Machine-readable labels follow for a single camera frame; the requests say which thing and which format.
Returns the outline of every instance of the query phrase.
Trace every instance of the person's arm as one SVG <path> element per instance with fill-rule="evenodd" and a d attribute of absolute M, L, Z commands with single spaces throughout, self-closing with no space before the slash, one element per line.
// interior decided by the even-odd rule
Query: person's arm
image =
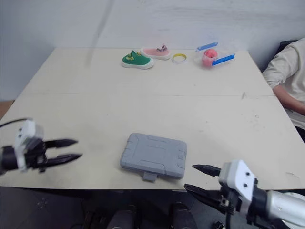
<path fill-rule="evenodd" d="M 276 97 L 281 102 L 283 107 L 305 115 L 305 104 L 291 97 L 282 85 L 275 86 L 273 88 L 273 92 L 275 93 Z"/>
<path fill-rule="evenodd" d="M 287 46 L 278 53 L 268 64 L 263 72 L 269 86 L 274 89 L 276 86 L 294 75 L 299 69 L 299 55 L 292 46 Z"/>
<path fill-rule="evenodd" d="M 299 69 L 299 55 L 292 46 L 278 53 L 263 72 L 269 86 L 273 89 L 283 107 L 305 115 L 305 104 L 293 98 L 281 85 Z"/>

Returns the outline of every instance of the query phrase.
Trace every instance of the pink shoe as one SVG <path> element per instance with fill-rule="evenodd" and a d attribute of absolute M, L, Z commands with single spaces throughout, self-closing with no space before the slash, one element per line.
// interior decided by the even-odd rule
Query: pink shoe
<path fill-rule="evenodd" d="M 167 49 L 165 44 L 163 44 L 160 49 L 141 48 L 141 54 L 145 57 L 159 60 L 168 60 L 171 57 L 170 51 Z"/>

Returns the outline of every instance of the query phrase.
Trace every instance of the beige sweater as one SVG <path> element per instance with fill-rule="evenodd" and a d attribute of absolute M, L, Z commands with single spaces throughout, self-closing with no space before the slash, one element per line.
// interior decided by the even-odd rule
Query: beige sweater
<path fill-rule="evenodd" d="M 282 84 L 287 92 L 305 104 L 305 38 L 287 45 L 263 72 L 271 88 Z M 305 130 L 305 116 L 286 109 L 295 126 Z"/>

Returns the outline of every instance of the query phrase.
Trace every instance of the blue handle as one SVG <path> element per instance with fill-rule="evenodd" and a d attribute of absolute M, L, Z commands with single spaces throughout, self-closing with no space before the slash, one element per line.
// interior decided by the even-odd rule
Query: blue handle
<path fill-rule="evenodd" d="M 230 55 L 230 56 L 226 56 L 224 58 L 220 58 L 217 61 L 213 61 L 212 66 L 217 65 L 217 64 L 222 63 L 222 62 L 225 62 L 225 61 L 229 61 L 229 60 L 234 59 L 234 58 L 235 58 L 235 54 Z"/>
<path fill-rule="evenodd" d="M 206 45 L 203 45 L 203 46 L 200 46 L 196 49 L 196 52 L 197 51 L 200 51 L 200 50 L 203 50 L 203 49 L 208 49 L 208 48 L 212 48 L 214 46 L 218 45 L 218 42 L 214 42 L 214 43 L 210 43 L 210 44 L 206 44 Z"/>

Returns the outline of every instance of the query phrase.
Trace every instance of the sleeve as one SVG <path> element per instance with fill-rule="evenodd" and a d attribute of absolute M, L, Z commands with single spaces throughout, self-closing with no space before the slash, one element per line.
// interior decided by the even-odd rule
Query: sleeve
<path fill-rule="evenodd" d="M 294 47 L 288 45 L 279 52 L 268 64 L 267 69 L 263 72 L 269 86 L 273 89 L 286 81 L 298 71 L 299 56 Z"/>

